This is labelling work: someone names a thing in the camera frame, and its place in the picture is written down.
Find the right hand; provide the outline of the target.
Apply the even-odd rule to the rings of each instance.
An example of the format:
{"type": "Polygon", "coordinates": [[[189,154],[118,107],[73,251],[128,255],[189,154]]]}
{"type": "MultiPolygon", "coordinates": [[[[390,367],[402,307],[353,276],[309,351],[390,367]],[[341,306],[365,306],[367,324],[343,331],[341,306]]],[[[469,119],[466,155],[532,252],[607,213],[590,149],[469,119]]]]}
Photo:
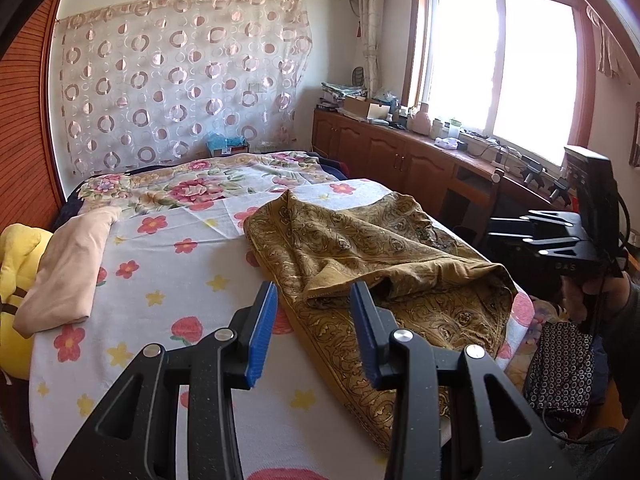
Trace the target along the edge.
{"type": "Polygon", "coordinates": [[[593,327],[612,320],[626,307],[631,280],[624,272],[619,278],[602,276],[587,281],[562,277],[563,306],[576,325],[589,322],[593,327]]]}

